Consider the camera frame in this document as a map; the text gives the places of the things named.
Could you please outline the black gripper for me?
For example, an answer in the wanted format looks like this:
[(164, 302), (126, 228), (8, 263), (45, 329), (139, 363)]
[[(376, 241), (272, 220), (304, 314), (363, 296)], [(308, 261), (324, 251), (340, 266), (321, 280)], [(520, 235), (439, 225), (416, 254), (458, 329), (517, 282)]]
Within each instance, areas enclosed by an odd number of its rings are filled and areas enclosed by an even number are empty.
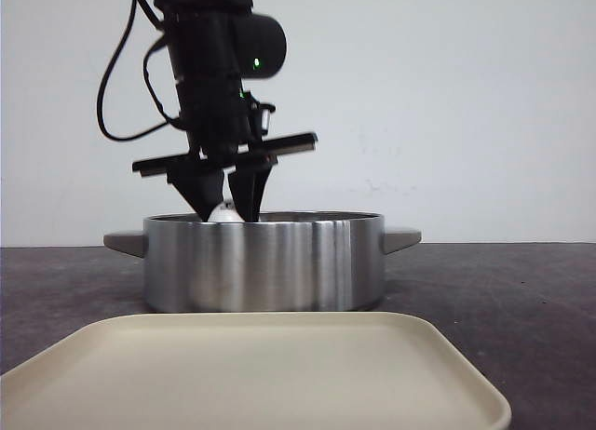
[(281, 155), (313, 151), (318, 137), (304, 132), (276, 139), (252, 139), (246, 91), (238, 80), (191, 87), (182, 94), (189, 110), (168, 123), (186, 132), (189, 151), (136, 161), (132, 170), (143, 177), (167, 174), (202, 221), (223, 203), (224, 172), (237, 213), (244, 222), (260, 218), (264, 189)]

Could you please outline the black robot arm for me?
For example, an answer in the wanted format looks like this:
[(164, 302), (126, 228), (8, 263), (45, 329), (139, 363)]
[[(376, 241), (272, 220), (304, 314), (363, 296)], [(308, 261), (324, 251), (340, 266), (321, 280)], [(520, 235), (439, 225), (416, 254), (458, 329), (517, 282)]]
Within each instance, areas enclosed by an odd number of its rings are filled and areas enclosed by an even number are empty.
[(245, 79), (278, 73), (287, 43), (280, 24), (256, 14), (252, 0), (154, 0), (163, 14), (162, 36), (152, 52), (166, 48), (180, 105), (168, 122), (185, 132), (189, 150), (133, 163), (144, 177), (164, 174), (206, 221), (224, 200), (228, 185), (243, 221), (256, 222), (264, 188), (281, 155), (311, 151), (313, 132), (268, 139), (276, 110), (246, 89)]

